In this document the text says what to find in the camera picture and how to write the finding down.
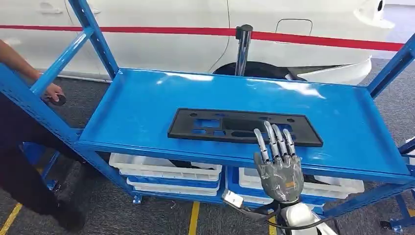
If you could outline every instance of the car wheel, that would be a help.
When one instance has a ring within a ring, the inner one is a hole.
[[[216,70],[214,74],[234,75],[235,63],[228,64]],[[286,79],[285,76],[289,74],[287,68],[279,68],[273,65],[264,64],[261,62],[247,62],[245,68],[245,77],[264,77],[275,79]]]

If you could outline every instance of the robot finger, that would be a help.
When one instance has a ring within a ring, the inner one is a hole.
[[[279,150],[278,150],[277,141],[275,139],[274,130],[273,130],[271,124],[269,123],[269,121],[265,121],[264,125],[265,125],[265,129],[267,130],[267,133],[268,133],[268,138],[270,140],[272,158],[273,158],[273,160],[275,160],[275,158],[279,157]]]
[[[284,137],[282,136],[281,131],[279,130],[277,125],[272,124],[271,126],[274,130],[275,135],[277,136],[277,143],[281,151],[281,156],[284,156],[285,154],[287,154],[287,146],[285,146]]]
[[[258,128],[255,128],[254,133],[255,133],[256,139],[258,141],[259,150],[261,152],[262,160],[265,163],[270,163],[270,157],[268,156],[267,146],[265,145],[264,138],[262,137],[261,131]]]
[[[296,154],[296,149],[294,147],[294,141],[293,141],[293,138],[291,137],[291,133],[287,129],[282,130],[282,132],[284,134],[285,139],[287,140],[286,144],[288,148],[288,154],[290,156],[294,156]]]

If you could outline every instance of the black metal stanchion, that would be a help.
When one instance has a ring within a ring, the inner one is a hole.
[[[236,39],[239,40],[238,58],[236,60],[235,75],[243,76],[248,59],[248,48],[251,42],[251,33],[254,28],[249,24],[236,27]]]

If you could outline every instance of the black object in hand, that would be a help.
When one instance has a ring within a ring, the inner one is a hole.
[[[51,104],[56,105],[56,106],[64,105],[66,103],[66,97],[63,94],[57,94],[57,95],[58,95],[59,101],[53,100],[53,98],[50,96],[47,97],[48,101]]]

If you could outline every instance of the white car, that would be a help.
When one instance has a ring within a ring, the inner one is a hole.
[[[383,41],[394,25],[383,0],[88,0],[100,26],[235,28]],[[79,26],[67,0],[0,0],[0,39],[44,70],[76,32],[1,25]],[[238,41],[228,36],[104,33],[120,67],[233,74]],[[356,85],[372,51],[253,40],[245,75]],[[88,42],[61,75],[105,79]]]

